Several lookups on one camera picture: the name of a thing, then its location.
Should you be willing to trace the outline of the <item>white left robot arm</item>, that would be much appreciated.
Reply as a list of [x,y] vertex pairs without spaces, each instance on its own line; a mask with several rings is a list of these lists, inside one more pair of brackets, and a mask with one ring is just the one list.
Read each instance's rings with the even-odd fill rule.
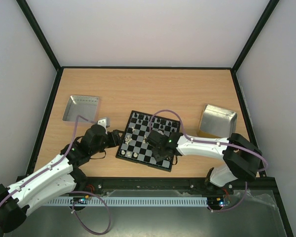
[[80,193],[87,177],[80,166],[93,155],[121,144],[123,132],[108,132],[105,126],[94,124],[83,136],[73,136],[60,153],[48,164],[5,187],[0,184],[0,228],[4,233],[18,228],[26,218],[50,200],[71,192]]

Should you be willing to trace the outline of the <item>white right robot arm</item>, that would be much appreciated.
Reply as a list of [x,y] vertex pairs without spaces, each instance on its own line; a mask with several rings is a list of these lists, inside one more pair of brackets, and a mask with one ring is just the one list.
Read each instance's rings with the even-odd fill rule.
[[255,181],[262,161],[261,151],[238,133],[228,138],[200,138],[181,132],[172,132],[167,136],[153,130],[146,142],[151,146],[156,161],[188,155],[223,161],[220,167],[211,168],[205,178],[205,189],[213,194],[235,180]]

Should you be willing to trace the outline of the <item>black silver chess board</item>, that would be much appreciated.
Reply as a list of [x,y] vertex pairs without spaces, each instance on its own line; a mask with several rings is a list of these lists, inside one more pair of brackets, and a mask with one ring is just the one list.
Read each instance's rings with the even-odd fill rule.
[[153,117],[151,114],[132,110],[125,127],[123,143],[119,146],[116,157],[170,172],[172,166],[178,163],[178,158],[171,156],[163,161],[156,161],[151,151],[152,146],[146,139],[151,130],[170,136],[172,132],[178,132],[180,127],[178,120]]

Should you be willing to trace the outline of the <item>pink metal tin box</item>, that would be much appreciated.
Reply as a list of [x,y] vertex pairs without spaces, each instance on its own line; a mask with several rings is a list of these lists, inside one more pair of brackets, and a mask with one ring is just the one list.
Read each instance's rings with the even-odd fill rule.
[[75,122],[77,116],[95,121],[100,98],[97,96],[71,95],[62,117],[63,122]]

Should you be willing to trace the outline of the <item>yellow metal tin box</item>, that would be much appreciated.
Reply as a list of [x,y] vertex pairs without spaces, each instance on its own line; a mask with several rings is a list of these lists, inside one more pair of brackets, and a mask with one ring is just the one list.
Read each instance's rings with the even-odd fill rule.
[[206,104],[202,111],[197,136],[206,138],[230,137],[236,131],[237,113]]

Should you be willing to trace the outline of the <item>black aluminium frame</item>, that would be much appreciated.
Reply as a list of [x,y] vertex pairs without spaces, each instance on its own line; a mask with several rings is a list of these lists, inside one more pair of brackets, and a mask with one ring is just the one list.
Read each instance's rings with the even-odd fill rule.
[[[33,152],[31,154],[31,158],[29,160],[29,164],[26,170],[24,177],[32,174],[34,171],[35,164],[38,159],[38,154],[42,145],[43,136],[45,135],[45,131],[47,128],[47,124],[50,118],[50,114],[52,111],[52,106],[54,104],[56,94],[59,88],[59,84],[61,82],[61,76],[65,69],[64,66],[61,66],[56,59],[56,56],[50,47],[43,31],[41,30],[38,21],[36,20],[31,8],[29,7],[28,3],[25,0],[19,0],[18,5],[22,10],[24,16],[26,17],[28,23],[30,24],[33,32],[35,33],[37,39],[39,40],[41,46],[45,50],[48,58],[50,59],[52,65],[56,69],[56,77],[52,86],[52,90],[47,102],[47,107],[45,109],[43,119],[39,128],[39,132],[36,138],[36,142],[33,148]],[[254,130],[252,127],[252,122],[249,119],[249,111],[247,106],[245,105],[244,94],[241,91],[240,83],[237,78],[237,71],[239,70],[241,64],[244,62],[246,56],[248,55],[249,51],[251,50],[252,46],[254,45],[255,41],[257,40],[259,34],[263,30],[264,26],[266,25],[268,19],[270,18],[271,14],[275,10],[278,4],[277,0],[271,0],[268,2],[267,6],[265,7],[261,17],[259,18],[257,24],[255,25],[253,31],[251,32],[245,46],[243,47],[240,55],[238,56],[235,64],[231,68],[226,68],[226,70],[230,71],[231,77],[233,80],[234,88],[237,94],[237,99],[240,105],[240,109],[242,112],[242,116],[244,119],[244,123],[246,126],[246,130],[249,135],[249,140],[253,142],[254,145],[257,144],[256,137],[254,134]],[[284,204],[282,202],[278,186],[274,178],[268,177],[266,172],[261,172],[262,177],[258,178],[256,181],[251,183],[251,187],[253,190],[272,190],[275,196],[275,202],[279,207],[279,213],[281,216],[281,221],[284,226],[284,230],[287,236],[293,236],[293,231],[290,226]],[[106,177],[103,179],[105,181],[105,186],[112,185],[114,188],[133,188],[136,184],[139,184],[142,188],[161,188],[163,190],[170,187],[171,184],[174,183],[176,180],[175,178],[113,178],[113,177]]]

